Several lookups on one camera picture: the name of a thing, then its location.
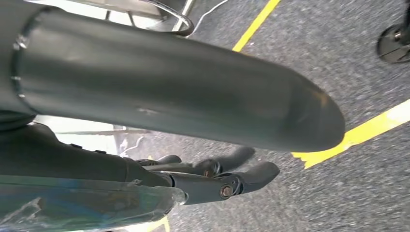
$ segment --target cable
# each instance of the cable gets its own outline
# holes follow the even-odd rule
[[[223,4],[227,3],[229,0],[223,0],[222,2],[220,2],[219,4],[217,4],[216,6],[214,6],[212,9],[210,9],[208,12],[206,12],[205,14],[203,14],[201,16],[201,18],[199,18],[198,24],[196,25],[195,29],[193,30],[193,32],[191,33],[191,35],[193,35],[196,30],[198,29],[199,25],[202,23],[202,20],[205,18],[205,16],[207,16],[208,14],[212,13],[214,10],[216,10],[218,7],[222,6]]]
[[[142,140],[143,138],[144,138],[144,137],[141,136],[141,137],[137,140],[135,146],[130,147],[130,148],[126,149],[125,151],[121,152],[121,154],[119,154],[119,156],[121,156],[121,157],[128,157],[127,152],[130,151],[130,150],[132,150],[132,149],[138,148],[138,146],[140,145],[140,142],[141,142],[141,140]]]

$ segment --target black stand base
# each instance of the black stand base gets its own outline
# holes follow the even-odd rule
[[[410,0],[401,24],[386,29],[377,42],[377,54],[389,63],[410,61]]]
[[[403,63],[410,61],[410,44],[403,44],[400,25],[394,25],[386,29],[377,43],[377,54],[380,59],[389,63]]]

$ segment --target clear plastic film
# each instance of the clear plastic film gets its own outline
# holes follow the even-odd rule
[[[0,175],[0,232],[98,231],[157,221],[183,191],[130,183]]]

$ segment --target asphalt ground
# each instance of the asphalt ground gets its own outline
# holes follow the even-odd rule
[[[198,2],[191,19],[196,22],[217,3]],[[190,39],[232,49],[267,3],[230,0],[205,18]],[[347,129],[354,129],[410,99],[410,63],[387,64],[375,54],[378,36],[401,19],[404,9],[403,1],[282,0],[242,52],[305,75],[335,99]],[[410,108],[401,112],[401,117],[409,115]],[[137,139],[128,137],[128,144]],[[157,159],[176,154],[195,162],[234,148],[152,132],[129,155]],[[167,217],[170,231],[410,231],[409,123],[308,169],[291,153],[268,150],[258,150],[244,168],[261,160],[281,169],[269,186],[221,203],[179,206]]]

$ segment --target yellow painted line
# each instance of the yellow painted line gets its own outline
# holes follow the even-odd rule
[[[280,0],[270,0],[264,9],[259,13],[256,19],[252,22],[246,32],[242,35],[239,41],[236,43],[235,47],[232,49],[233,51],[240,52],[242,48],[246,45],[249,39],[255,34],[258,28],[262,25],[262,23],[268,18],[270,13],[274,10],[274,8],[278,5]]]
[[[307,169],[409,121],[410,99],[346,132],[343,141],[329,150],[292,154],[295,158],[306,162],[305,169]]]

